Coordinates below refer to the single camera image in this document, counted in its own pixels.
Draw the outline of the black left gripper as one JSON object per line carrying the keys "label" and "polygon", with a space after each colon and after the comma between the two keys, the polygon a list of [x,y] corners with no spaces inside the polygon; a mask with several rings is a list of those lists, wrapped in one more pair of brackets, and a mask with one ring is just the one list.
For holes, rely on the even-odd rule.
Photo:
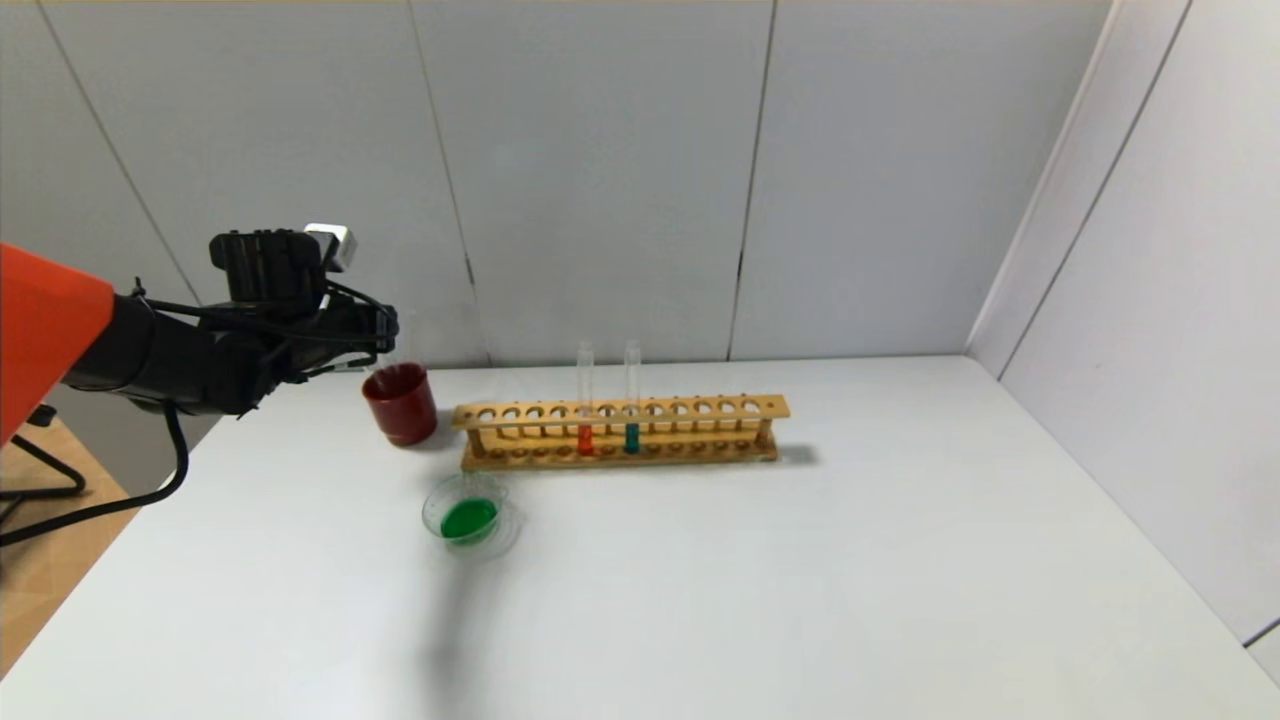
{"label": "black left gripper", "polygon": [[360,346],[360,352],[392,352],[399,332],[399,314],[393,306],[330,301],[326,307],[326,337]]}

